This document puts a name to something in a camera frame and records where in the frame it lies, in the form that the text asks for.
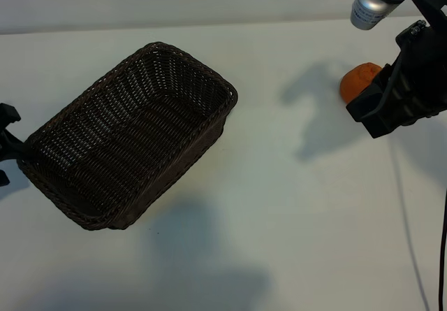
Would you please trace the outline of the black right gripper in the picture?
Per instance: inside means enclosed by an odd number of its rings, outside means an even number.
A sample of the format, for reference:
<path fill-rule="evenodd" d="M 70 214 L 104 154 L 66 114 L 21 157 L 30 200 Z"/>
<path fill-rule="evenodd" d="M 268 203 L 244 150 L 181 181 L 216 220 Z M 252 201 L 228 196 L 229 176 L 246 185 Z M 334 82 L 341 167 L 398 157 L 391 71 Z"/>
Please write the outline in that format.
<path fill-rule="evenodd" d="M 446 110 L 446 35 L 419 20 L 396 42 L 396 63 L 386 64 L 346 107 L 373 138 Z"/>

